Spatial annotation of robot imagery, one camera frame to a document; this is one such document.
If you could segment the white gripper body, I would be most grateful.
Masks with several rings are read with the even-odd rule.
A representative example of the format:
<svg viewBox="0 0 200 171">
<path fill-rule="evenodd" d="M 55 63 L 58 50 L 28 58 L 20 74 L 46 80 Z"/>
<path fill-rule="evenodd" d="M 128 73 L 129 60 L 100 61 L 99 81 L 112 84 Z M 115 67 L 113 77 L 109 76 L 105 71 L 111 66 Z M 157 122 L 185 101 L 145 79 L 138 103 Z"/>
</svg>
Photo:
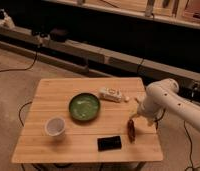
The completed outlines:
<svg viewBox="0 0 200 171">
<path fill-rule="evenodd" d="M 152 126 L 156 117 L 157 106 L 150 102 L 149 100 L 143 100 L 141 103 L 138 103 L 137 109 L 133 110 L 129 118 L 145 117 L 147 120 L 147 125 Z"/>
</svg>

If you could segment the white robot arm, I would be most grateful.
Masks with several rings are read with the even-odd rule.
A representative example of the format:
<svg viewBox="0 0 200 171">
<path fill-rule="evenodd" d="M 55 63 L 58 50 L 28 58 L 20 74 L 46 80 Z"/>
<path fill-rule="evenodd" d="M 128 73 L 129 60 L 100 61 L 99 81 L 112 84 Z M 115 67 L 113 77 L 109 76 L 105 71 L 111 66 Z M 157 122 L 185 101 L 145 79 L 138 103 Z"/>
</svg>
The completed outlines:
<svg viewBox="0 0 200 171">
<path fill-rule="evenodd" d="M 163 79 L 146 87 L 146 96 L 138 99 L 137 111 L 132 115 L 153 120 L 160 109 L 172 111 L 200 132 L 200 106 L 178 95 L 179 84 L 174 79 Z"/>
</svg>

